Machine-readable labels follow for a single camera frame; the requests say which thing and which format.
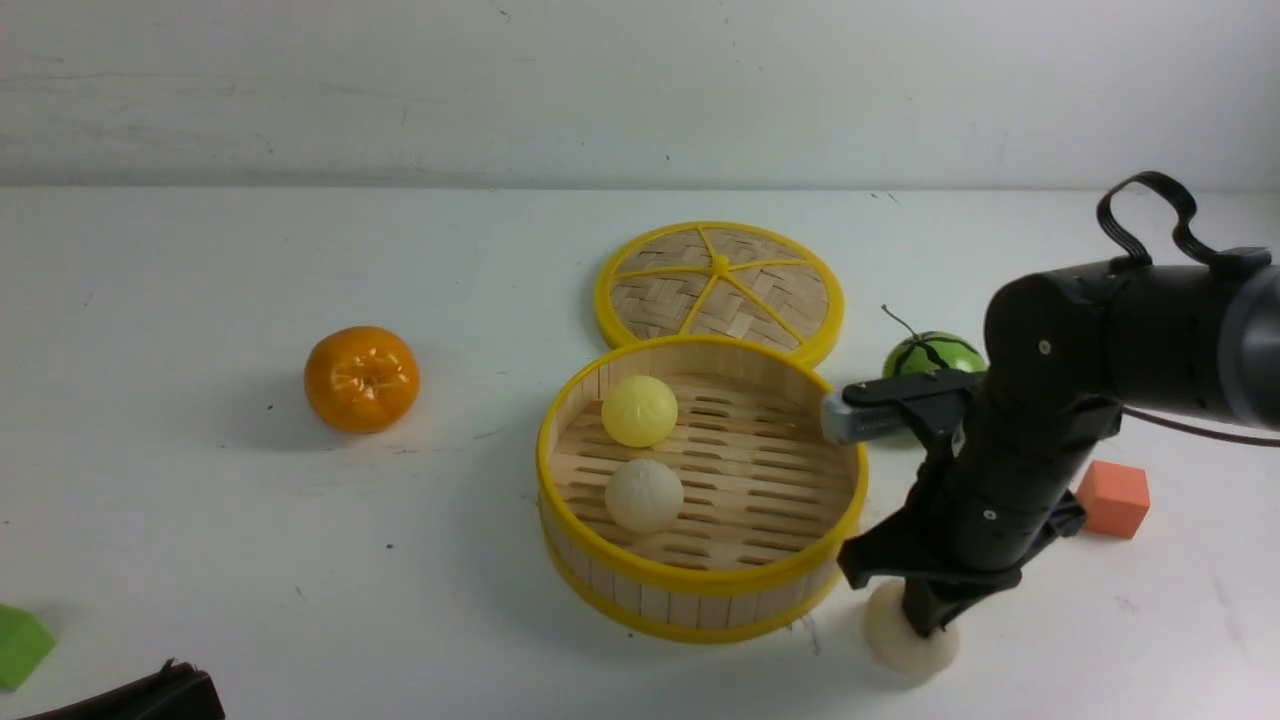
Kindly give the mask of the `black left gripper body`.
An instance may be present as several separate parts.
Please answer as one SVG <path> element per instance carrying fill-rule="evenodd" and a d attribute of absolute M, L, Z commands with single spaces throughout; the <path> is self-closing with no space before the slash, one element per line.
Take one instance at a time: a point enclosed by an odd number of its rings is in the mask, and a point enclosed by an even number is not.
<path fill-rule="evenodd" d="M 218 689 L 209 673 L 188 662 L 168 660 L 156 673 L 82 700 L 36 714 L 36 719 L 224 719 Z"/>

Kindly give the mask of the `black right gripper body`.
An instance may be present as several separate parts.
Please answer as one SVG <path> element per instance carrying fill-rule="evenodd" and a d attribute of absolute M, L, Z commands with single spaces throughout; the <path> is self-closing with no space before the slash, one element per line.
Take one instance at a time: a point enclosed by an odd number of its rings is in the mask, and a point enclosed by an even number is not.
<path fill-rule="evenodd" d="M 987 594 L 1015 585 L 1042 548 L 1082 529 L 1069 486 L 1121 418 L 1100 397 L 1021 407 L 980 373 L 900 375 L 840 392 L 904 401 L 925 450 L 902 507 L 840 550 L 852 588 L 874 577 L 972 583 Z"/>

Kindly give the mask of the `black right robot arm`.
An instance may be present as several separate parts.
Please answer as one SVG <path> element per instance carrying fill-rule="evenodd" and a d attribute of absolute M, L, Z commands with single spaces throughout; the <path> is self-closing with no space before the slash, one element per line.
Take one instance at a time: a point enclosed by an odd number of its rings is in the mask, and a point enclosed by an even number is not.
<path fill-rule="evenodd" d="M 1007 283 L 986 311 L 986 372 L 936 368 L 828 395 L 826 438 L 856 445 L 893 416 L 925 459 L 904 506 L 844 543 L 860 589 L 905 582 L 920 637 L 1009 591 L 1087 512 L 1069 487 L 1124 416 L 1276 430 L 1277 268 L 1094 263 Z"/>

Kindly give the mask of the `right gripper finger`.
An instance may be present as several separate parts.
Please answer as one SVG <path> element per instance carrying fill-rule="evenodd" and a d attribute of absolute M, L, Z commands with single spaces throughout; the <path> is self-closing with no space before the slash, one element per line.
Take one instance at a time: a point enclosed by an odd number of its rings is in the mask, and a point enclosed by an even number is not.
<path fill-rule="evenodd" d="M 906 579 L 901 610 L 922 639 L 947 629 L 960 615 L 986 598 L 986 587 L 972 583 Z"/>

